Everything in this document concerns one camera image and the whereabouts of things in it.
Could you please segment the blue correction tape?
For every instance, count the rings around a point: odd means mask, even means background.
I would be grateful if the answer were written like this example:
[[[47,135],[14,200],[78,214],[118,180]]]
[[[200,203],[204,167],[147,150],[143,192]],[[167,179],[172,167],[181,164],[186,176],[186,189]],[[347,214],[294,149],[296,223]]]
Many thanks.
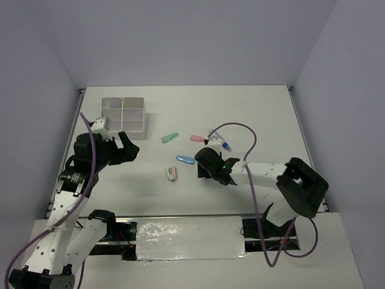
[[[196,162],[194,158],[186,157],[186,156],[182,156],[182,155],[177,155],[176,160],[183,162],[183,163],[186,163],[186,164],[191,164],[191,165],[194,165]]]

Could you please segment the small pink stapler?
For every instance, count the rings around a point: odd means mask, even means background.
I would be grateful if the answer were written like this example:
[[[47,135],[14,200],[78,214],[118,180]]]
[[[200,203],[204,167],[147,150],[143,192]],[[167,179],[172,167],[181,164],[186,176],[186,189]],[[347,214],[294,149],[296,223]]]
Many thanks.
[[[175,166],[171,166],[171,167],[167,168],[166,173],[167,173],[167,178],[170,182],[174,182],[176,180],[177,174],[176,174],[176,167]]]

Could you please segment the clear glue bottle blue cap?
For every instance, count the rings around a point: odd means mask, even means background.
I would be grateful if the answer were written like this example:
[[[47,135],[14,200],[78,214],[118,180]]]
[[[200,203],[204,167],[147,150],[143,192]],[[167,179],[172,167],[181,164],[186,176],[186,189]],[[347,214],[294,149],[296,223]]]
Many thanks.
[[[231,147],[229,146],[229,144],[226,142],[226,140],[225,140],[221,135],[219,135],[219,133],[218,133],[217,131],[214,131],[214,129],[211,129],[211,130],[209,131],[209,134],[210,134],[210,139],[215,139],[215,140],[220,141],[222,147],[223,147],[225,150],[227,150],[227,151],[229,151],[229,152],[232,151],[232,149],[231,149]]]

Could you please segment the pink correction tape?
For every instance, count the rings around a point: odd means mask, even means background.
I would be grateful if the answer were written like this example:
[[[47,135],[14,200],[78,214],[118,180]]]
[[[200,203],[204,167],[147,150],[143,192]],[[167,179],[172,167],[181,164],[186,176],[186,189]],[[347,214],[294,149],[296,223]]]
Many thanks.
[[[204,143],[206,139],[204,137],[199,136],[199,135],[191,135],[190,140],[195,141],[195,142]]]

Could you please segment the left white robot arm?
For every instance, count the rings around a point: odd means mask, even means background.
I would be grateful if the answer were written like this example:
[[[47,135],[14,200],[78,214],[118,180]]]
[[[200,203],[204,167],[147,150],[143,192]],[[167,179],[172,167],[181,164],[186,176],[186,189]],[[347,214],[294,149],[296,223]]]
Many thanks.
[[[8,266],[6,288],[73,288],[77,271],[96,243],[117,236],[116,216],[107,210],[92,211],[77,236],[72,234],[99,172],[106,166],[133,161],[140,151],[125,132],[120,132],[119,138],[122,148],[114,138],[103,138],[100,133],[77,136],[75,153],[58,177],[46,229],[28,243],[35,249],[23,268]]]

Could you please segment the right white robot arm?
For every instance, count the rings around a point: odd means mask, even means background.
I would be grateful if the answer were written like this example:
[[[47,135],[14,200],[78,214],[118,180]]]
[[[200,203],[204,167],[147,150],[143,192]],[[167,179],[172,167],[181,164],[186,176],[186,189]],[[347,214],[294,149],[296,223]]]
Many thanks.
[[[222,185],[260,186],[280,193],[260,218],[261,235],[265,238],[276,235],[294,218],[314,218],[329,188],[320,174],[296,157],[287,163],[247,163],[239,158],[224,160],[214,149],[203,148],[194,159],[199,178],[213,179]]]

